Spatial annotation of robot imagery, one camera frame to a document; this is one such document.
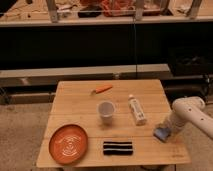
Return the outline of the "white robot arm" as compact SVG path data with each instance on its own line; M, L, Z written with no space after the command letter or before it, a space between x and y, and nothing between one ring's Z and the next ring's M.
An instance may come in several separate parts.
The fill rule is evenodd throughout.
M178 134L190 122L213 140L213 118L205 114L204 109L205 102L198 96L178 98L173 101L164 124L173 134Z

